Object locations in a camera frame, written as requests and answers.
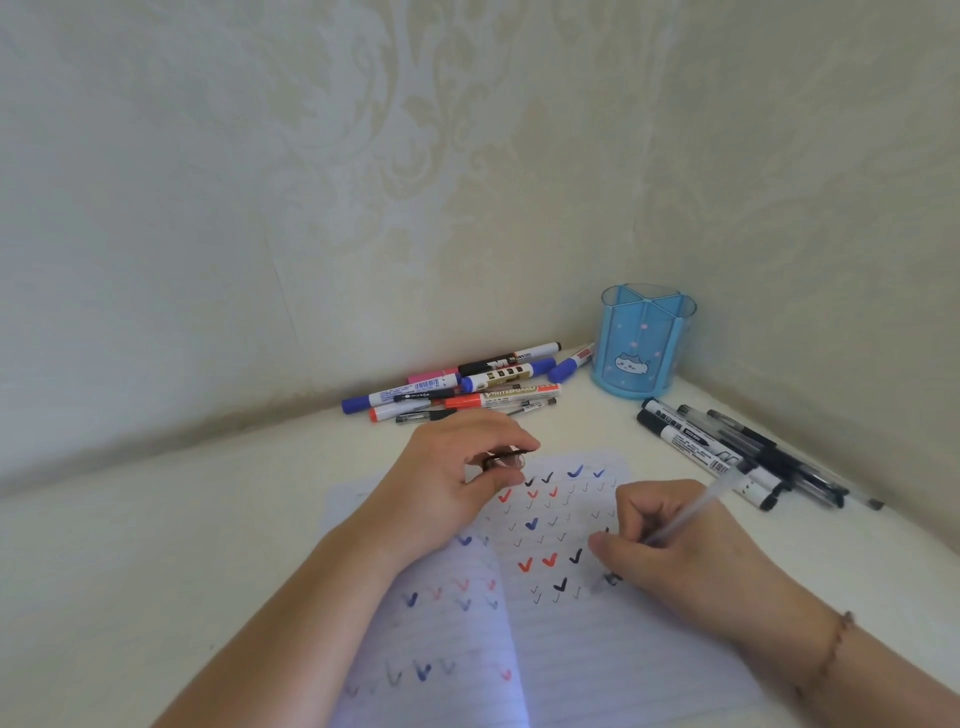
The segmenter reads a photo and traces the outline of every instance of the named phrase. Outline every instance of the forearm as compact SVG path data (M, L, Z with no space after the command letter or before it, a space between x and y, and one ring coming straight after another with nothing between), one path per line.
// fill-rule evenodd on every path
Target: forearm
M326 725L396 568L347 522L330 532L155 728Z
M780 628L757 636L748 652L802 689L810 709L834 728L960 725L960 697L868 632L844 631L826 675L814 676L833 649L840 615L794 584Z

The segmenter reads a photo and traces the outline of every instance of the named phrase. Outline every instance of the wallpaper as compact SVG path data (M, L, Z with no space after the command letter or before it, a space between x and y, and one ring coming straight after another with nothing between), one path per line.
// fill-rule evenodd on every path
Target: wallpaper
M587 341L678 7L0 3L0 483Z
M636 240L687 375L960 545L960 5L679 22Z

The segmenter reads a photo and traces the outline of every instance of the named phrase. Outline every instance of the paper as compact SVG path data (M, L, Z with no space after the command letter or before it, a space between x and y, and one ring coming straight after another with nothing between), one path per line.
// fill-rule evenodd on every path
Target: paper
M590 533L617 528L613 491L631 479L622 459L527 455L524 474L397 579L332 725L637 728L760 698L727 645L587 549ZM326 525L377 479L331 491Z

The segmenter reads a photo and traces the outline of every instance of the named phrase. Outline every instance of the pink marker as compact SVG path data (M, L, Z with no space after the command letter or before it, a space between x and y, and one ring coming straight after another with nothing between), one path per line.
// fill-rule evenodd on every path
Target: pink marker
M423 375L411 375L407 377L407 384L416 384L419 381L426 381L427 379L433 379L436 376L447 376L455 375L457 373L456 367L451 367L450 369L438 369L436 372L427 372Z

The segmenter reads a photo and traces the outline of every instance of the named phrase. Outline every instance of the pile of markers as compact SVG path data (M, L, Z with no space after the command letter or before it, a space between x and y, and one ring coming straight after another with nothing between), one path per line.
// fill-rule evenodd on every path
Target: pile of markers
M709 410L706 414L682 404L676 410L653 398L643 401L637 421L688 458L715 475L725 473L740 461L753 465L736 492L761 511L769 511L784 491L799 488L829 508L843 508L851 497L875 511L882 500L871 498L840 482L776 442L742 425L734 418Z
M561 349L553 341L538 347L471 361L453 369L441 369L407 377L407 383L351 397L341 402L345 414L367 411L375 423L394 419L399 424L433 422L462 409L486 407L520 415L557 403L561 382L593 356L593 345L583 347L559 365L553 354ZM522 386L518 379L546 375L549 384Z

